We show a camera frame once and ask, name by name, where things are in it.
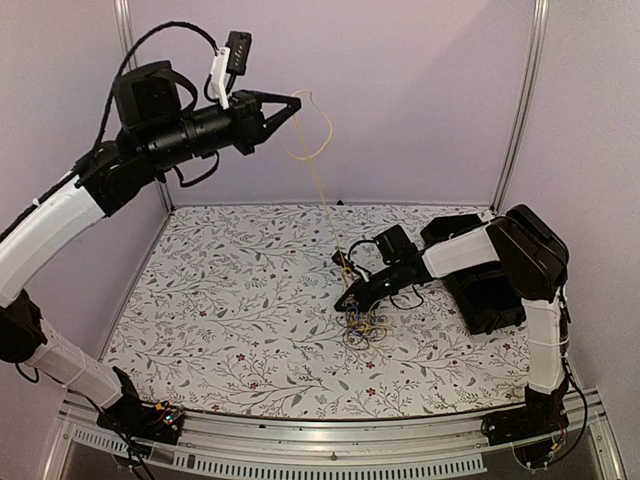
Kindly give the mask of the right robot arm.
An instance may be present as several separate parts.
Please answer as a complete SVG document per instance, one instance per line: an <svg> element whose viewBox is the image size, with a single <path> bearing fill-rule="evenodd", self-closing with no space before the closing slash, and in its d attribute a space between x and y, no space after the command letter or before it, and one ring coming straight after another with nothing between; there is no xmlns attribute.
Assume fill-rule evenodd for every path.
<svg viewBox="0 0 640 480"><path fill-rule="evenodd" d="M377 273L358 270L357 280L336 301L335 310L364 313L406 287L490 264L502 271L524 309L529 390L550 396L566 388L563 360L568 343L565 284L569 251L559 236L524 204L488 220L476 214L436 217L420 235L422 248L399 225L374 237L384 269Z"/></svg>

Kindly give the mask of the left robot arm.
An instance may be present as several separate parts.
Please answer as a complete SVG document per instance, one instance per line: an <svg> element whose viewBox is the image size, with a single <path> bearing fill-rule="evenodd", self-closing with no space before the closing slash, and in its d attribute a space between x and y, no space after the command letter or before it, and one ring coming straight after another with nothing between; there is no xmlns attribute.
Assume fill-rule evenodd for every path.
<svg viewBox="0 0 640 480"><path fill-rule="evenodd" d="M109 409L128 434L148 426L127 375L62 337L25 290L31 278L82 232L115 214L148 184L193 158L233 146L250 155L301 108L295 96L253 90L228 94L227 68L213 68L211 105L181 104L177 88L196 87L160 61L118 75L111 90L121 123L1 235L1 359L25 364Z"/></svg>

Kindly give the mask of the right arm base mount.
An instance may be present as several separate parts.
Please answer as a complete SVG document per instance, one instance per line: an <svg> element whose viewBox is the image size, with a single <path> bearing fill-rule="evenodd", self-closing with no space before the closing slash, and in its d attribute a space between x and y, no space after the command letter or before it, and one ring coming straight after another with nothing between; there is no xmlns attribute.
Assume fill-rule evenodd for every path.
<svg viewBox="0 0 640 480"><path fill-rule="evenodd" d="M529 468L542 468L559 448L550 434L568 425L563 400L543 395L527 400L523 407L488 413L480 431L491 446L524 441L514 449L516 459Z"/></svg>

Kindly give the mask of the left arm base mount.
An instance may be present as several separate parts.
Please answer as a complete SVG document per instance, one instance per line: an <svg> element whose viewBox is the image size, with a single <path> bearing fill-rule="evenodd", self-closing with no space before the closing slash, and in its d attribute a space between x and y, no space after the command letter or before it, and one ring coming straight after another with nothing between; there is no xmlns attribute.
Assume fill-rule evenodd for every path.
<svg viewBox="0 0 640 480"><path fill-rule="evenodd" d="M122 397L109 408L102 408L97 425L126 436L168 445L177 445L184 425L184 409L169 401L144 402L129 378L113 368L121 383Z"/></svg>

